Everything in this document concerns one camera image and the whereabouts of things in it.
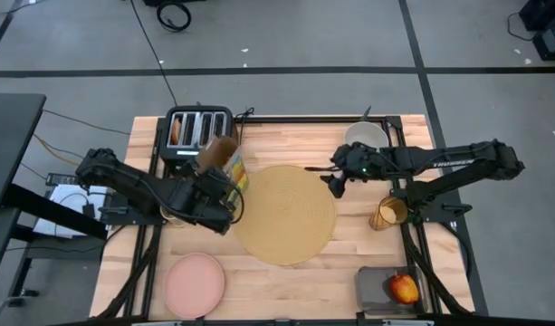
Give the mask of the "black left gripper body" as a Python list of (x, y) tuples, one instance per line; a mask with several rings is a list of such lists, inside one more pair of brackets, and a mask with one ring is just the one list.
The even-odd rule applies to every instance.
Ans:
[(187, 204), (186, 220), (201, 225), (217, 234), (225, 235), (233, 222), (234, 215), (226, 203), (225, 186), (219, 182), (226, 178), (218, 174), (202, 175), (200, 182), (193, 181), (192, 193)]

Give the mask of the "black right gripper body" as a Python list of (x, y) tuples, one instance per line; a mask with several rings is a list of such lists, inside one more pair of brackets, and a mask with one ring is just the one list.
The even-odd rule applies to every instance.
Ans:
[(375, 154), (371, 155), (368, 162), (365, 162), (364, 164), (347, 166), (344, 165), (341, 161), (341, 146), (336, 149), (330, 161), (335, 167), (339, 168), (347, 178), (361, 180), (383, 180), (386, 178), (384, 175), (385, 163), (382, 156), (377, 150)]

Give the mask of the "panda cereal box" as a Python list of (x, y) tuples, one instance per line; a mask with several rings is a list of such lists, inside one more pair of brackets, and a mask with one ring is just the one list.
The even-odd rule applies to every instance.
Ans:
[(234, 214), (235, 224), (244, 210), (242, 195), (249, 185), (242, 149), (237, 140), (226, 136), (213, 136), (199, 151), (196, 161), (201, 175), (218, 174), (230, 179), (236, 190), (226, 198)]

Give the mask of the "white ceramic bowl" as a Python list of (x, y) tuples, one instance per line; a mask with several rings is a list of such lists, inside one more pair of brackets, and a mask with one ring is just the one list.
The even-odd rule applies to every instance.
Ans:
[(386, 132), (379, 125), (367, 121), (351, 124), (344, 132), (343, 141), (348, 145), (360, 142), (372, 148), (389, 146)]

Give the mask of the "amber drinking glass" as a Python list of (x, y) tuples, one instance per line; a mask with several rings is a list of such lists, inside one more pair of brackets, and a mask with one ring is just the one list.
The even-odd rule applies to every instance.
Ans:
[(369, 219), (369, 226), (374, 230), (383, 230), (394, 225), (402, 225), (407, 218), (407, 204), (401, 198), (385, 197)]

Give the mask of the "pink round plate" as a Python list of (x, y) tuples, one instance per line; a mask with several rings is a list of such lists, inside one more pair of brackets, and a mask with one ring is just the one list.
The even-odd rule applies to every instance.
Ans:
[(208, 254), (191, 253), (180, 257), (168, 270), (163, 296), (177, 317), (196, 319), (220, 303), (224, 290), (225, 274), (220, 263)]

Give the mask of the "red yellow apple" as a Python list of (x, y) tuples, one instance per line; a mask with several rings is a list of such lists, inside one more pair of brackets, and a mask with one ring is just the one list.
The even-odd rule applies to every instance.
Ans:
[(416, 282), (409, 274), (396, 274), (390, 277), (389, 290), (401, 304), (414, 304), (419, 300)]

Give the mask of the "black four-slot toaster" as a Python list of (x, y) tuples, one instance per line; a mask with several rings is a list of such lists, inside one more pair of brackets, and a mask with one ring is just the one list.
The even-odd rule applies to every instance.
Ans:
[[(179, 144), (170, 144), (170, 128), (174, 118), (182, 120)], [(158, 119), (160, 138), (158, 153), (169, 168), (181, 166), (194, 158), (199, 150), (213, 137), (236, 138), (237, 131), (233, 113), (223, 106), (187, 105), (171, 108), (164, 118)]]

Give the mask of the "round woven tan placemat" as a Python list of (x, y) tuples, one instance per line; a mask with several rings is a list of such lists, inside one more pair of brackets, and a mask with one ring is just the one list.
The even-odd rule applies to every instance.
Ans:
[(268, 264), (310, 260), (328, 244), (337, 222), (327, 186), (300, 167), (272, 166), (253, 173), (244, 202), (234, 234), (250, 255)]

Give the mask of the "grey rectangular tray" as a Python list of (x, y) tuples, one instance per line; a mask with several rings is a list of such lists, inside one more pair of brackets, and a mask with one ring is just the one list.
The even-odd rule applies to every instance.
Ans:
[[(415, 303), (399, 303), (390, 290), (390, 278), (406, 274), (413, 278), (419, 292)], [(426, 284), (417, 266), (359, 268), (355, 275), (358, 307), (368, 315), (418, 315), (428, 311)]]

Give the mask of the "black power strip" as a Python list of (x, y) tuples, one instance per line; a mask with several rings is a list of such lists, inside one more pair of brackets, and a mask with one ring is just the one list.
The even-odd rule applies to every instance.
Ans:
[(78, 185), (78, 178), (74, 175), (49, 173), (45, 178), (45, 185), (48, 187), (57, 187), (59, 185)]

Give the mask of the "white paper sheets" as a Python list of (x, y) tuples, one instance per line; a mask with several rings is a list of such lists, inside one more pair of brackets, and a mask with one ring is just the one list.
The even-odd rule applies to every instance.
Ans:
[[(100, 220), (100, 208), (104, 206), (105, 199), (109, 194), (106, 187), (91, 186), (85, 190), (77, 185), (59, 185), (50, 194), (50, 199), (61, 206), (65, 206), (78, 213), (82, 213), (82, 206), (92, 203), (95, 207), (94, 219)], [(34, 226), (34, 231), (43, 235), (55, 235), (63, 238), (84, 236), (70, 228), (57, 225), (53, 222), (39, 218)]]

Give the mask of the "black desk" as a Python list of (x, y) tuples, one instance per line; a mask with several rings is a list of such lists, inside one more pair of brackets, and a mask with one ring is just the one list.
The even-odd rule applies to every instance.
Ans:
[(42, 94), (0, 93), (0, 264), (12, 239), (26, 243), (18, 269), (13, 272), (9, 294), (0, 304), (2, 308), (21, 307), (29, 297), (39, 293), (24, 288), (32, 260), (36, 258), (64, 258), (71, 254), (87, 254), (79, 243), (67, 243), (50, 235), (40, 235), (18, 223), (22, 213), (53, 222), (84, 235), (105, 240), (106, 226), (89, 216), (54, 203), (47, 197), (16, 185), (14, 177), (43, 113), (46, 97)]

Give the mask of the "black equipment case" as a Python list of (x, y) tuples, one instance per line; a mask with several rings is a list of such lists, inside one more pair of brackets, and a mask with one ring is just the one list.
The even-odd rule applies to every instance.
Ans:
[(543, 61), (555, 61), (555, 27), (536, 35), (532, 42)]
[(555, 18), (555, 0), (528, 0), (519, 17), (527, 31), (539, 31)]

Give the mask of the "black metal table frame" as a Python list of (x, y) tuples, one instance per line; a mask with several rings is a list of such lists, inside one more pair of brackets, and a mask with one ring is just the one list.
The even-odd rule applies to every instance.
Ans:
[[(243, 154), (247, 173), (274, 165), (327, 166), (357, 116), (252, 116), (244, 127)], [(402, 115), (402, 131), (409, 146), (433, 147), (424, 115)], [(148, 170), (158, 117), (133, 121), (125, 162)], [(359, 307), (354, 275), (362, 266), (393, 267), (407, 263), (399, 228), (374, 231), (368, 219), (389, 193), (384, 182), (350, 183), (341, 200), (331, 241), (322, 254), (293, 266), (266, 264), (249, 255), (231, 230), (226, 236), (188, 225), (166, 225), (160, 246), (148, 317), (176, 319), (163, 299), (163, 280), (183, 254), (212, 255), (225, 271), (225, 293), (206, 316), (211, 320), (355, 319)], [(127, 226), (112, 238), (103, 253), (90, 316), (105, 310), (129, 277), (139, 227)], [(441, 225), (425, 225), (426, 240), (436, 275), (456, 300), (474, 308), (457, 239)]]

